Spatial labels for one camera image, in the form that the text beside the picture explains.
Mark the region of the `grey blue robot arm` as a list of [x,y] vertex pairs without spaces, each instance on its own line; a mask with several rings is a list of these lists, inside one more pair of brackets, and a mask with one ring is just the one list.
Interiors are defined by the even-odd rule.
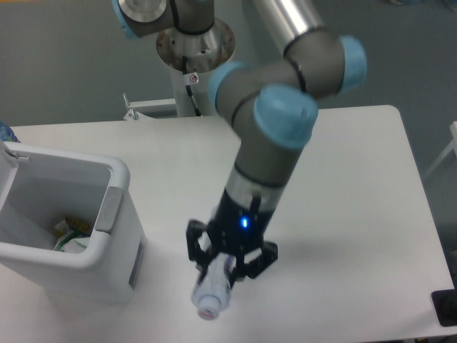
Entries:
[[363,45],[334,37],[312,1],[257,1],[282,53],[250,69],[231,61],[233,42],[212,1],[114,1],[125,35],[156,34],[162,60],[187,76],[211,73],[206,93],[241,145],[213,219],[186,230],[189,259],[202,277],[221,254],[236,263],[230,282],[253,279],[273,264],[278,248],[264,232],[309,142],[316,100],[360,86],[367,74]]

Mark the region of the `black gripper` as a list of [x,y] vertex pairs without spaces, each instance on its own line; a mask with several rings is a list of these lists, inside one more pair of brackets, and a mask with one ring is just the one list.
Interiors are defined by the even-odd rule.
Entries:
[[[236,257],[233,269],[235,282],[246,277],[257,278],[278,259],[277,244],[264,240],[264,233],[274,211],[261,211],[259,197],[254,197],[253,202],[254,210],[250,206],[243,207],[225,190],[209,226],[195,219],[188,222],[186,243],[189,260],[196,263],[200,277],[206,276],[210,264],[216,258],[216,250]],[[205,249],[199,241],[204,235],[211,241]],[[260,254],[245,263],[244,255],[257,249],[260,249]]]

